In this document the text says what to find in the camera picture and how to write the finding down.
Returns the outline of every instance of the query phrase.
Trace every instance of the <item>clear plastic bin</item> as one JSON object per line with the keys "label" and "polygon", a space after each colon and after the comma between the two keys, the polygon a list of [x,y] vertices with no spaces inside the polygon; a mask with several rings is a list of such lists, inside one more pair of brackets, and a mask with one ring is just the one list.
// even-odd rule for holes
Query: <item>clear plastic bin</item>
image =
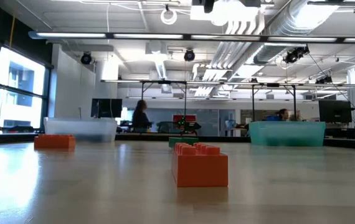
{"label": "clear plastic bin", "polygon": [[116,121],[110,118],[44,118],[46,134],[72,134],[76,140],[111,142]]}
{"label": "clear plastic bin", "polygon": [[258,146],[323,146],[324,122],[257,121],[250,123],[251,143]]}

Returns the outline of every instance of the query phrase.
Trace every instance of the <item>glass wall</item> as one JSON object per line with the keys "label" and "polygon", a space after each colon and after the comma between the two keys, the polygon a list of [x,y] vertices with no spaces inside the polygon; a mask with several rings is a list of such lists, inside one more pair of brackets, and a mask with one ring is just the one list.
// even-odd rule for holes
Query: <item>glass wall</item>
{"label": "glass wall", "polygon": [[45,67],[9,49],[0,51],[0,127],[40,128]]}

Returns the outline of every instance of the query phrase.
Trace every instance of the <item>person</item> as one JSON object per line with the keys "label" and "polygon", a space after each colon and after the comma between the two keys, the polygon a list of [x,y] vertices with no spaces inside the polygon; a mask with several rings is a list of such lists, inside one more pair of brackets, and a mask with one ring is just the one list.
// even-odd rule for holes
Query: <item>person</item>
{"label": "person", "polygon": [[146,109],[147,103],[144,100],[139,100],[132,117],[132,127],[134,131],[145,132],[151,125],[148,121],[146,113],[144,112]]}
{"label": "person", "polygon": [[281,109],[278,111],[278,118],[280,121],[287,121],[290,118],[287,109]]}

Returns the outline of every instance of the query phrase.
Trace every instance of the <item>red object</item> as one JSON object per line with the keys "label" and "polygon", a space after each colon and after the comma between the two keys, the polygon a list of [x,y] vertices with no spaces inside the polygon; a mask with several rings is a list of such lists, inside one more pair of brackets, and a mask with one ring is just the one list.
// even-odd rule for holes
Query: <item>red object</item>
{"label": "red object", "polygon": [[74,151],[75,138],[65,134],[40,134],[34,139],[35,150]]}
{"label": "red object", "polygon": [[[180,114],[174,114],[172,117],[173,122],[178,122],[182,120],[184,115]],[[186,122],[196,122],[197,121],[197,116],[196,115],[186,115]]]}
{"label": "red object", "polygon": [[172,173],[178,187],[227,187],[228,157],[219,147],[198,143],[195,147],[176,143]]}

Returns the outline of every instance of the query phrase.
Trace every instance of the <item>computer monitor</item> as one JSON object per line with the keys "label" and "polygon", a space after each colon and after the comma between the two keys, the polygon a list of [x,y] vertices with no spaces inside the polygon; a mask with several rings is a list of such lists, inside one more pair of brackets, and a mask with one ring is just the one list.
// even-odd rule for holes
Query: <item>computer monitor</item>
{"label": "computer monitor", "polygon": [[93,99],[91,117],[120,118],[122,99]]}
{"label": "computer monitor", "polygon": [[352,122],[351,102],[340,100],[320,100],[320,121],[328,123]]}

